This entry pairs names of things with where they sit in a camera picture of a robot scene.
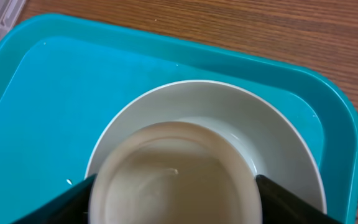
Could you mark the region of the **white paper cup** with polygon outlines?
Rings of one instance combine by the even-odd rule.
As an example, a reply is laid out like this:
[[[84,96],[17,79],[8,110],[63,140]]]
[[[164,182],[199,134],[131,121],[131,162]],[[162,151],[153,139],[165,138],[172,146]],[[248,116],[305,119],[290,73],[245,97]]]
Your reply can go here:
[[[261,223],[259,190],[243,157],[197,124],[110,128],[89,201],[90,223]]]

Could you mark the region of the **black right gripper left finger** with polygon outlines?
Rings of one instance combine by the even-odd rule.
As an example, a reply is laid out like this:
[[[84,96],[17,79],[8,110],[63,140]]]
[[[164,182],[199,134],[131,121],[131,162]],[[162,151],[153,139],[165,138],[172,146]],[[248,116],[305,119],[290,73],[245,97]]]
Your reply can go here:
[[[87,177],[13,224],[88,224],[88,207],[96,176]]]

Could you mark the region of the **grey metal bowl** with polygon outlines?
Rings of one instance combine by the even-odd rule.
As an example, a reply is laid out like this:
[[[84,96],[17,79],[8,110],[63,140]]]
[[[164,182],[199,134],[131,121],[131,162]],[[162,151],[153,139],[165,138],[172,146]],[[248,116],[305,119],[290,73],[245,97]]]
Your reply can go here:
[[[228,140],[254,175],[262,174],[323,213],[326,194],[316,161],[301,134],[278,109],[228,83],[185,80],[156,87],[123,107],[105,127],[85,176],[133,132],[155,123],[182,121]]]

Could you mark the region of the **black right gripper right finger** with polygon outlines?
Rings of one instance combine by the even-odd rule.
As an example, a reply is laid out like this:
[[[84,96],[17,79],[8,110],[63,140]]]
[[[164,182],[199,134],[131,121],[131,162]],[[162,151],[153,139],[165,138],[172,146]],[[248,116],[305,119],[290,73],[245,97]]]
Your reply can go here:
[[[255,177],[263,224],[341,224],[264,175]]]

